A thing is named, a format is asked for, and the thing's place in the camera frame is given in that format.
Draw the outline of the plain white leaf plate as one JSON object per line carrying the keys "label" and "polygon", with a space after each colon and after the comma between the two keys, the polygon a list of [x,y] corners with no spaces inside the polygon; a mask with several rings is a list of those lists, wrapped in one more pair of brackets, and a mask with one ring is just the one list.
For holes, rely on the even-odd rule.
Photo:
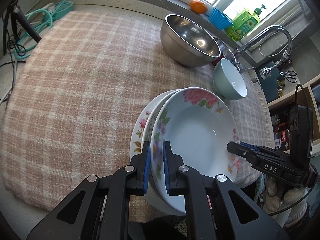
{"label": "plain white leaf plate", "polygon": [[[163,105],[169,100],[171,96],[173,96],[176,92],[178,92],[178,89],[176,90],[170,90],[167,91],[155,98],[156,103],[151,109],[150,115],[147,118],[144,131],[143,131],[143,136],[142,136],[142,142],[141,146],[143,146],[145,141],[151,142],[151,137],[152,137],[152,132],[153,132],[153,127],[155,124],[155,121],[157,119],[157,116],[163,107]],[[165,201],[162,199],[162,197],[159,195],[157,187],[153,181],[152,177],[152,167],[150,165],[149,168],[149,185],[148,185],[148,191],[145,195],[146,201],[151,204],[153,207],[158,207],[165,205]]]}

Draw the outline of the pink flower white plate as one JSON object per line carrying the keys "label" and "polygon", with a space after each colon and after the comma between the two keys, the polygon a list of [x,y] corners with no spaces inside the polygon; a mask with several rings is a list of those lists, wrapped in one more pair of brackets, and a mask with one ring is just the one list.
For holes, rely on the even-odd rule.
{"label": "pink flower white plate", "polygon": [[140,116],[136,121],[136,124],[133,128],[133,132],[131,135],[131,141],[130,141],[130,150],[129,150],[130,159],[134,155],[140,154],[142,151],[141,142],[142,142],[144,127],[145,127],[147,118],[150,115],[151,109],[153,108],[155,103],[156,103],[156,100],[154,98],[143,109],[143,111],[141,112]]}

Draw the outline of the red rose floral plate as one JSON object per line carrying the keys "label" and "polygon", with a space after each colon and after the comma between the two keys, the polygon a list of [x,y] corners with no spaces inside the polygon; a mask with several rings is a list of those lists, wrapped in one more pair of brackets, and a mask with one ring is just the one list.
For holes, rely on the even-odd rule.
{"label": "red rose floral plate", "polygon": [[172,152],[185,165],[200,174],[214,177],[224,174],[235,181],[240,160],[227,151],[231,141],[239,142],[232,114],[214,93],[189,87],[174,93],[161,107],[150,139],[153,181],[164,200],[163,212],[181,216],[185,213],[184,197],[170,196],[165,187],[163,143],[170,142]]}

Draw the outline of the light blue ceramic bowl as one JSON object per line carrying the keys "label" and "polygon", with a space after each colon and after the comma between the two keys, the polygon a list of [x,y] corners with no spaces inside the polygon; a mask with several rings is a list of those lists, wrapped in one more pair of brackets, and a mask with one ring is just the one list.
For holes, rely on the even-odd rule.
{"label": "light blue ceramic bowl", "polygon": [[224,58],[214,67],[213,87],[219,95],[229,100],[240,100],[247,96],[242,75],[231,61]]}

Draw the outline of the red steel bowl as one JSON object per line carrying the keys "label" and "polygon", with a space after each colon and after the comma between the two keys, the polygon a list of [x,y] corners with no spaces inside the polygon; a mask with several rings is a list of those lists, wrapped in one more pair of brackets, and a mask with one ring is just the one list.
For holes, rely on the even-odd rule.
{"label": "red steel bowl", "polygon": [[227,59],[232,64],[235,64],[236,58],[232,53],[232,51],[228,48],[228,46],[224,42],[222,42],[218,37],[213,37],[213,39],[216,41],[217,45],[219,46],[221,55],[217,59],[212,61],[212,65],[216,66],[222,58]]}

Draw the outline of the large steel bowl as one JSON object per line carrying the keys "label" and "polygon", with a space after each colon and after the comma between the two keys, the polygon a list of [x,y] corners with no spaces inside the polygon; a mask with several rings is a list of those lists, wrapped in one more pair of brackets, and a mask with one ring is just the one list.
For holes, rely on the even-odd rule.
{"label": "large steel bowl", "polygon": [[205,66],[221,56],[219,45],[212,35],[180,15],[165,16],[160,37],[169,56],[188,68]]}

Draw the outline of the dark teal knife holder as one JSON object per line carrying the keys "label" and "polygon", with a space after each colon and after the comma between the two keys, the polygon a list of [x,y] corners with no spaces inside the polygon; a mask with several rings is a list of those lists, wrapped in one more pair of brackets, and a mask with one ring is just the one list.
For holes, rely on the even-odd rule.
{"label": "dark teal knife holder", "polygon": [[267,103],[270,103],[283,95],[284,87],[278,83],[278,77],[280,77],[280,71],[278,68],[272,70],[271,76],[267,79],[263,79],[260,75],[260,70],[265,67],[272,67],[274,65],[273,61],[268,61],[262,66],[258,67],[255,72],[262,86]]}

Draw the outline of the scissors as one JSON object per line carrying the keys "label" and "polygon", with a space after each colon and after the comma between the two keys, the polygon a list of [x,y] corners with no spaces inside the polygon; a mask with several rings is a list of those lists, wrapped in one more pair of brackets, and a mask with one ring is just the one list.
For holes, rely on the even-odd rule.
{"label": "scissors", "polygon": [[290,83],[297,82],[297,73],[294,70],[288,70],[286,72],[280,72],[280,75],[283,76]]}

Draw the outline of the plaid pink cloth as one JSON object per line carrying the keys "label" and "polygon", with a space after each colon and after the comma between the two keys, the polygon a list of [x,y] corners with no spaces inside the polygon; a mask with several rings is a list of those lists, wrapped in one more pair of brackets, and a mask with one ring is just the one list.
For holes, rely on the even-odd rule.
{"label": "plaid pink cloth", "polygon": [[33,50],[1,126],[1,176],[19,200],[54,208],[90,174],[129,162],[133,128],[157,95],[212,88],[213,68],[184,68],[161,21],[73,11]]}

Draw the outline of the green dish soap bottle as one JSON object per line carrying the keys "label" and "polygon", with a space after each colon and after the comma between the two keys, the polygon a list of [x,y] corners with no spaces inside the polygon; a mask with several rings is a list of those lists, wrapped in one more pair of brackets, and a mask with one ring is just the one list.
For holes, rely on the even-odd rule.
{"label": "green dish soap bottle", "polygon": [[224,29],[225,33],[234,42],[240,41],[260,23],[261,20],[259,16],[262,13],[262,9],[266,10],[263,4],[253,11],[249,9],[243,10],[232,20],[232,25]]}

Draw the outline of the blue plastic cup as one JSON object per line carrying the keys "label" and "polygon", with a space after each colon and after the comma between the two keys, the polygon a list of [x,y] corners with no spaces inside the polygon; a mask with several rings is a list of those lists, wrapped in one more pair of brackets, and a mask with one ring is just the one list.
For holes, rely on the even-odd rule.
{"label": "blue plastic cup", "polygon": [[233,24],[233,21],[226,14],[216,8],[212,9],[209,22],[219,30],[224,30]]}

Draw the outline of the orange fruit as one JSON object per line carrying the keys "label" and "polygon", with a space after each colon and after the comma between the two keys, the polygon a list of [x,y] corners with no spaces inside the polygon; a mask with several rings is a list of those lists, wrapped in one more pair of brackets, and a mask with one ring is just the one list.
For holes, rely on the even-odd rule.
{"label": "orange fruit", "polygon": [[191,11],[193,11],[196,14],[205,14],[208,11],[208,7],[201,0],[190,1],[189,7],[190,7]]}

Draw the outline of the teal power strip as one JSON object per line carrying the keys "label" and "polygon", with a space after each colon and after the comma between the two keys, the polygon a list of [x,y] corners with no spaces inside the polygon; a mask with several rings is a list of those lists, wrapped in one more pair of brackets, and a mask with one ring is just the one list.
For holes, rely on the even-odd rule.
{"label": "teal power strip", "polygon": [[74,10],[74,4],[71,1],[64,1],[59,3],[48,3],[42,9],[47,10],[54,21],[60,20],[70,11]]}

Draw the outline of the black tripod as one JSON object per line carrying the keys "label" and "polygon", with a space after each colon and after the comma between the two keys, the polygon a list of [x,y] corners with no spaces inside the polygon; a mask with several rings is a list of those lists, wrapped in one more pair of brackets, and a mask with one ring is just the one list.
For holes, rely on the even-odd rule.
{"label": "black tripod", "polygon": [[14,41],[18,41],[18,32],[17,32],[17,24],[18,22],[21,27],[30,35],[30,37],[36,42],[39,43],[41,40],[40,35],[36,32],[36,30],[31,26],[28,22],[27,18],[24,16],[20,7],[17,5],[17,0],[12,0],[7,7],[5,18],[3,21],[3,54],[5,55],[7,52],[6,42],[7,42],[7,30],[8,30],[8,22],[11,19],[11,28],[12,33],[14,35]]}

